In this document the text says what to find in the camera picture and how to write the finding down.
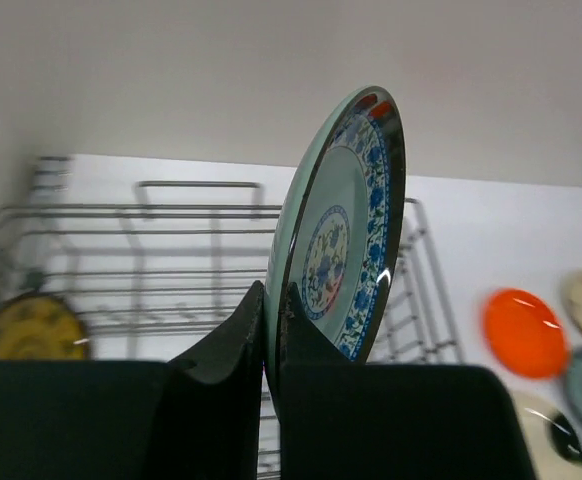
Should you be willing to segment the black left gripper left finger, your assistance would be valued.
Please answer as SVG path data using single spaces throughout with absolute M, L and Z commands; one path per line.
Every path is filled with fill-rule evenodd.
M 252 479 L 262 283 L 167 362 L 0 360 L 0 479 Z

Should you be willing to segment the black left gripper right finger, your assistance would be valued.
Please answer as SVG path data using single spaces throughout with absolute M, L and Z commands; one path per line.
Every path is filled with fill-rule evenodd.
M 289 285 L 279 334 L 284 479 L 532 479 L 513 402 L 490 370 L 356 364 Z

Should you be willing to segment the yellow patterned plate brown rim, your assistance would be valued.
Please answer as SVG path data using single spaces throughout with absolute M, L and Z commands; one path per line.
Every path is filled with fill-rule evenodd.
M 62 297 L 25 293 L 0 306 L 0 360 L 89 360 L 90 332 Z

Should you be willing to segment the orange plastic plate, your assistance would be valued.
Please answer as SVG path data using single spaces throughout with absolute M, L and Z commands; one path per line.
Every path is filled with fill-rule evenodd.
M 482 333 L 494 357 L 511 373 L 534 380 L 561 375 L 570 359 L 562 323 L 528 291 L 502 288 L 481 309 Z

